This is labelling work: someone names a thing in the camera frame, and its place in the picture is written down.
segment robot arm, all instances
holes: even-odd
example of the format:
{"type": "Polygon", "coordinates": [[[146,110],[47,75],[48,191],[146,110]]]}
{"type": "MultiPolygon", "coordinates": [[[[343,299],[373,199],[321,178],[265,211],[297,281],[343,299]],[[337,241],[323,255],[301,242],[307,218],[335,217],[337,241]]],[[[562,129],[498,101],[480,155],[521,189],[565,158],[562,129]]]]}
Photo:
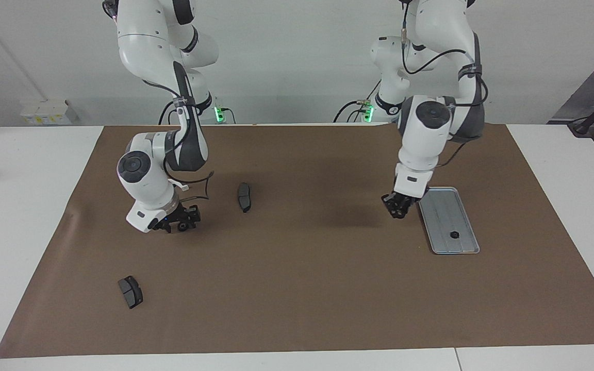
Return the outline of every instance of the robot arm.
{"type": "Polygon", "coordinates": [[[179,230],[195,228],[196,207],[185,209],[167,169],[195,172],[208,158],[199,116],[212,104],[205,78],[192,70],[213,64],[219,49],[212,38],[191,26],[190,0],[106,0],[103,9],[118,28],[123,65],[146,84],[170,92],[180,129],[138,134],[118,162],[118,177],[135,204],[127,221],[141,232],[178,222],[179,230]]]}
{"type": "Polygon", "coordinates": [[[382,73],[379,92],[373,102],[373,120],[394,122],[407,98],[409,80],[403,72],[402,42],[398,36],[379,38],[370,49],[373,63],[382,73]]]}
{"type": "MultiPolygon", "coordinates": [[[[446,141],[466,143],[478,139],[485,125],[482,97],[485,83],[481,79],[480,47],[477,36],[467,23],[467,2],[412,0],[408,6],[408,14],[411,16],[406,30],[413,35],[414,40],[405,42],[404,64],[403,51],[400,50],[400,67],[396,74],[388,74],[382,70],[382,85],[385,84],[385,76],[391,78],[391,82],[386,84],[389,88],[380,89],[375,97],[375,112],[389,121],[399,118],[398,127],[403,136],[393,193],[382,197],[394,218],[404,218],[409,208],[427,192],[427,184],[446,141]],[[397,78],[405,78],[405,66],[416,69],[420,67],[418,63],[425,64],[432,60],[424,62],[430,56],[442,55],[452,60],[458,68],[457,98],[415,95],[398,103],[402,95],[406,95],[406,89],[398,94],[387,94],[396,91],[390,86],[394,85],[397,78]],[[384,109],[387,103],[391,104],[389,108],[392,110],[384,109]]],[[[386,53],[387,57],[395,58],[398,54],[394,44],[389,46],[385,43],[384,49],[392,50],[386,53]]],[[[376,60],[375,64],[396,66],[397,63],[376,60]]],[[[434,63],[422,71],[431,70],[433,66],[434,63]]]]}

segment white wall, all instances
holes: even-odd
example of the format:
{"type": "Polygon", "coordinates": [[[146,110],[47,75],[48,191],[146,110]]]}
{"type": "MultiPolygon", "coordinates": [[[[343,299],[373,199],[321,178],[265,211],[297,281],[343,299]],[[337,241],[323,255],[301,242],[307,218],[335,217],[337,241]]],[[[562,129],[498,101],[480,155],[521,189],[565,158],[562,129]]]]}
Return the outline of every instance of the white wall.
{"type": "MultiPolygon", "coordinates": [[[[398,35],[401,19],[396,0],[211,0],[195,26],[219,42],[219,62],[202,71],[239,122],[328,122],[377,82],[370,44],[398,35]]],[[[594,2],[478,0],[469,19],[489,122],[542,124],[594,70],[594,2]]],[[[68,99],[89,125],[153,124],[168,101],[120,63],[101,0],[0,0],[0,41],[12,55],[0,56],[0,125],[18,123],[19,99],[38,95],[68,99]]],[[[443,63],[414,92],[451,94],[455,77],[443,63]]]]}

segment brown paper mat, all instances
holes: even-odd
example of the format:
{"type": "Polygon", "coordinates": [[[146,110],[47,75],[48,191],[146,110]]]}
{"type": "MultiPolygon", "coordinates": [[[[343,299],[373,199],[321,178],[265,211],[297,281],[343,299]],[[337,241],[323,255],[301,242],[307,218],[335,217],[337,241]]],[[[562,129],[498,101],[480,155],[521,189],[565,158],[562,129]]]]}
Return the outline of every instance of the brown paper mat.
{"type": "Polygon", "coordinates": [[[181,174],[217,172],[202,223],[141,234],[115,167],[153,130],[104,129],[0,357],[594,343],[594,279],[504,126],[431,183],[458,188],[477,256],[432,254],[416,209],[389,217],[391,125],[206,127],[206,169],[181,174]]]}

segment green indicator light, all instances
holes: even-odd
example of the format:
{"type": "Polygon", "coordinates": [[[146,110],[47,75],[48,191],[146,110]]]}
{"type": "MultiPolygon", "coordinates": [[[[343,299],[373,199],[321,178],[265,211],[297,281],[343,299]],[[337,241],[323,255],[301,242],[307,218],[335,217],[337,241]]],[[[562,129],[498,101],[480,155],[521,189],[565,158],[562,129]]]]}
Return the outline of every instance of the green indicator light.
{"type": "Polygon", "coordinates": [[[224,117],[224,112],[221,112],[221,110],[217,106],[214,107],[214,114],[217,116],[217,122],[224,122],[224,120],[226,119],[224,117]]]}
{"type": "Polygon", "coordinates": [[[365,122],[372,122],[373,121],[373,113],[375,112],[375,107],[367,106],[366,113],[364,114],[364,121],[365,122]]]}

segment metal tray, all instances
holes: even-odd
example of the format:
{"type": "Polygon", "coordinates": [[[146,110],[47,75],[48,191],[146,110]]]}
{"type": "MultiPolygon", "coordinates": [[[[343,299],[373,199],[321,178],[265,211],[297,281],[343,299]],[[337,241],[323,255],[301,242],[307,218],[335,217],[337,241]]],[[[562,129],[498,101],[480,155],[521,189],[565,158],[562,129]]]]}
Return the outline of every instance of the metal tray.
{"type": "Polygon", "coordinates": [[[419,202],[419,207],[434,253],[458,255],[481,252],[455,188],[430,188],[419,202]]]}

